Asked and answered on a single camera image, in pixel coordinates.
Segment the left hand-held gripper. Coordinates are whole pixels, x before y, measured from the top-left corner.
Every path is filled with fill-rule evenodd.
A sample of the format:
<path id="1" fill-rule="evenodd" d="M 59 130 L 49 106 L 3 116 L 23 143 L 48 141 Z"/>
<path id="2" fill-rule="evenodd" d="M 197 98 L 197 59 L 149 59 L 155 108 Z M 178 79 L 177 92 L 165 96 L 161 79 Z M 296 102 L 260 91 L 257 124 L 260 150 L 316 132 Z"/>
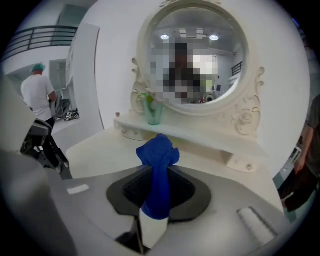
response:
<path id="1" fill-rule="evenodd" d="M 37 160 L 45 169 L 54 169 L 54 166 L 45 155 L 43 149 L 44 142 L 49 138 L 50 146 L 61 166 L 61 178 L 63 180 L 71 180 L 72 175 L 69 168 L 69 161 L 56 144 L 52 136 L 52 130 L 52 127 L 47 122 L 36 119 L 22 143 L 20 153 L 24 156 Z"/>

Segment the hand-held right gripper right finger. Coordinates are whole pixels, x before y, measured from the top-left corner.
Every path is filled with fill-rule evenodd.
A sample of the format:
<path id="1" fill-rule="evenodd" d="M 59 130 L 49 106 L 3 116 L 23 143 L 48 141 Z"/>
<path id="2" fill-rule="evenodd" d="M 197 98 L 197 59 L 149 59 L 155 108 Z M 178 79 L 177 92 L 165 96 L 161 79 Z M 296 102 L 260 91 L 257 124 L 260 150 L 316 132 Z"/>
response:
<path id="1" fill-rule="evenodd" d="M 284 213 L 244 185 L 228 178 L 181 167 L 184 173 L 204 182 L 211 202 L 198 218 L 168 226 L 152 249 L 154 256 L 273 256 L 291 236 Z M 269 243 L 257 241 L 261 229 L 248 229 L 237 211 L 252 207 L 275 231 Z"/>

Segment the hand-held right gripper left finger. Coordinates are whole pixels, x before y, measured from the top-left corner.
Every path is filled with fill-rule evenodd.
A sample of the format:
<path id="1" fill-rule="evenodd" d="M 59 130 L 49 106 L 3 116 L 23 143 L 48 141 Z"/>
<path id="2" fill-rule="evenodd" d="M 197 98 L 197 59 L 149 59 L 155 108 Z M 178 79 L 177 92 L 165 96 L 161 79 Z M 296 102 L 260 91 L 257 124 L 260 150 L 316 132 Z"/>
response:
<path id="1" fill-rule="evenodd" d="M 150 182 L 149 167 L 138 166 L 63 183 L 95 227 L 123 248 L 144 255 L 149 249 L 142 242 L 138 215 Z"/>

